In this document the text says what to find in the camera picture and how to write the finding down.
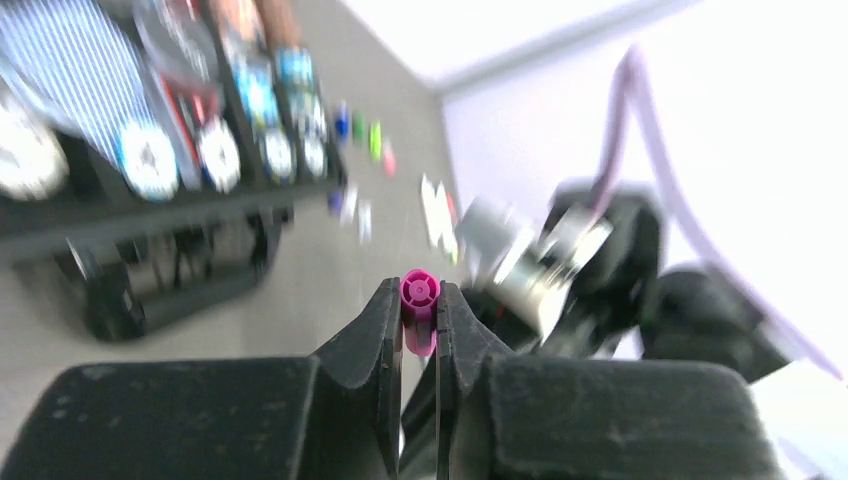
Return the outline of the clear light blue pen cap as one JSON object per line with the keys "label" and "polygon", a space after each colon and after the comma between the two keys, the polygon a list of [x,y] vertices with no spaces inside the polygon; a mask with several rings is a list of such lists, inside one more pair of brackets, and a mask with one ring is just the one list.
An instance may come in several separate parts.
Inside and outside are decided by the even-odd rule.
{"label": "clear light blue pen cap", "polygon": [[372,206],[369,201],[361,200],[358,204],[358,237],[361,244],[367,244],[372,238]]}

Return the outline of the small green pen cap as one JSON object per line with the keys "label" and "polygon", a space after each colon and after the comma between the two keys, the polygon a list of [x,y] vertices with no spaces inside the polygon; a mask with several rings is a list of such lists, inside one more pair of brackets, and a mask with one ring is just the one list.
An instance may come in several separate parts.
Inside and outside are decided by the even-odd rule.
{"label": "small green pen cap", "polygon": [[351,115],[351,138],[355,143],[363,144],[366,141],[368,123],[365,116],[354,111]]}

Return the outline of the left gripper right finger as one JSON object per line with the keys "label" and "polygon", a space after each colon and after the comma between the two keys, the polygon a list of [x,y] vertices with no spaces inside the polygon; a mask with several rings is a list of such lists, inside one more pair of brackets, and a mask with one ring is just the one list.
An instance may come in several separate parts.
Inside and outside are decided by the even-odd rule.
{"label": "left gripper right finger", "polygon": [[706,363],[518,354],[438,303],[441,479],[779,479],[747,384]]}

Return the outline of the green cap white marker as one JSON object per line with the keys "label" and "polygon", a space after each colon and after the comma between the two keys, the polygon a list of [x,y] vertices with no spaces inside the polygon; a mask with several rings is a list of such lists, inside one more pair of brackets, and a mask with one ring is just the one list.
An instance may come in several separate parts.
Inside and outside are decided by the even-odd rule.
{"label": "green cap white marker", "polygon": [[459,263],[459,247],[454,233],[454,223],[450,213],[447,192],[439,183],[435,192],[435,218],[442,251],[453,265]]}

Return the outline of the pink marker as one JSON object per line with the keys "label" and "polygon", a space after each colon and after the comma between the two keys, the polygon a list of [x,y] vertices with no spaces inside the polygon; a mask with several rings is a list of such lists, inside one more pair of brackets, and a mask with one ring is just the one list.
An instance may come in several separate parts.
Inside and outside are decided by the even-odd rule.
{"label": "pink marker", "polygon": [[452,226],[455,226],[458,222],[458,215],[456,212],[455,204],[452,196],[449,193],[445,193],[445,204],[447,211],[449,213],[449,218]]}

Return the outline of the black poker chip case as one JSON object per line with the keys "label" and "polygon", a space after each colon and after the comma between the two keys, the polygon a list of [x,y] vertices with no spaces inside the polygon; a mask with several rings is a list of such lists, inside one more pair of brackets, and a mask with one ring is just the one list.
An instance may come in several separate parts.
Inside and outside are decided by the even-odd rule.
{"label": "black poker chip case", "polygon": [[1,256],[127,341],[256,287],[347,181],[287,1],[5,1]]}

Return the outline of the small blue pen cap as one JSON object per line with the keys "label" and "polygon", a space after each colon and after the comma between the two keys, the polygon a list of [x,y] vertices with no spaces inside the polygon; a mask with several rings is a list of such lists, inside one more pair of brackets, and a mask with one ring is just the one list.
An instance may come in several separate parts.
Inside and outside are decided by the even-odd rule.
{"label": "small blue pen cap", "polygon": [[334,115],[334,127],[337,141],[340,143],[349,140],[351,135],[351,111],[344,101],[340,101]]}

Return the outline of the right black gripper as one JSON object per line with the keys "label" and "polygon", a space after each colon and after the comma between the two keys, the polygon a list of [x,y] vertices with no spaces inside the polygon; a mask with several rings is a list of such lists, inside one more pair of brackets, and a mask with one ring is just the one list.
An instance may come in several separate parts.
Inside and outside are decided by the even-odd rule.
{"label": "right black gripper", "polygon": [[609,276],[590,269],[569,283],[535,284],[529,294],[501,285],[463,286],[472,312],[518,353],[565,358],[610,358],[636,325],[636,269]]}

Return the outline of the lime green pen cap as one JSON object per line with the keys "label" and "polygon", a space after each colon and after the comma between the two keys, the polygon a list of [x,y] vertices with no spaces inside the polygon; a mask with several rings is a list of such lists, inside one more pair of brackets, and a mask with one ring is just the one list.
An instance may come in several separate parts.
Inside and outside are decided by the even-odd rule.
{"label": "lime green pen cap", "polygon": [[382,125],[379,121],[374,121],[369,124],[368,130],[368,148],[371,158],[374,161],[381,161],[383,157],[383,135]]}

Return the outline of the small purple pen cap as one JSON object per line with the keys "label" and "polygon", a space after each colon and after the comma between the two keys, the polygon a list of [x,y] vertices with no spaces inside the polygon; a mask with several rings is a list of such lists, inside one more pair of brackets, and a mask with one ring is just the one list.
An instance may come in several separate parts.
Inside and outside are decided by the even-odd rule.
{"label": "small purple pen cap", "polygon": [[344,204],[344,191],[334,190],[328,195],[328,209],[334,215],[338,215]]}

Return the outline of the small magenta pen cap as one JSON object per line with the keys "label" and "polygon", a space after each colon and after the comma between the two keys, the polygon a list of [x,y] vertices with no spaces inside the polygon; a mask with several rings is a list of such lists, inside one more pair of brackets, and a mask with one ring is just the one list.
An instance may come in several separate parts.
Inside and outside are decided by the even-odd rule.
{"label": "small magenta pen cap", "polygon": [[429,272],[414,269],[400,282],[401,321],[407,349],[419,357],[430,356],[437,342],[439,281]]}

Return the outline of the small pink pen cap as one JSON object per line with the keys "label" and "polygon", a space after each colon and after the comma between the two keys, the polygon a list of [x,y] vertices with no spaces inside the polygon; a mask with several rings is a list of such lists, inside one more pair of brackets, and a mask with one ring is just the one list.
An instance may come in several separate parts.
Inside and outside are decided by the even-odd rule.
{"label": "small pink pen cap", "polygon": [[392,177],[396,172],[396,156],[392,144],[389,141],[383,143],[383,167],[387,176]]}

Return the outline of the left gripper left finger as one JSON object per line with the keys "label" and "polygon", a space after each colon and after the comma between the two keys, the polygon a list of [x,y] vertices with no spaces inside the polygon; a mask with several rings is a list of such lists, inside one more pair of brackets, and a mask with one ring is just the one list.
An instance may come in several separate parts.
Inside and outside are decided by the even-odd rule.
{"label": "left gripper left finger", "polygon": [[394,479],[399,280],[305,357],[79,365],[27,417],[5,479]]}

